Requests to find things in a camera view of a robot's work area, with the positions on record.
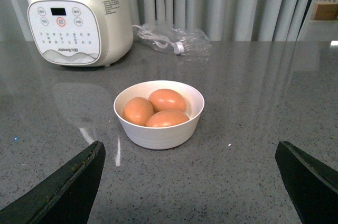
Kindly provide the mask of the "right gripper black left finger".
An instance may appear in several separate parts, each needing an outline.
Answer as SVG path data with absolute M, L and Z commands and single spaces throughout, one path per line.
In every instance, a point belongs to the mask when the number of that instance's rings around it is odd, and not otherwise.
M 106 150 L 95 141 L 1 210 L 1 223 L 87 223 Z

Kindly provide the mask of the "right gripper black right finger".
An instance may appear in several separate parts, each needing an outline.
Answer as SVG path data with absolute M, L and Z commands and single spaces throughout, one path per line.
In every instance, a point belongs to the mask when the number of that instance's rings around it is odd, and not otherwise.
M 275 160 L 301 222 L 337 223 L 337 171 L 287 141 Z

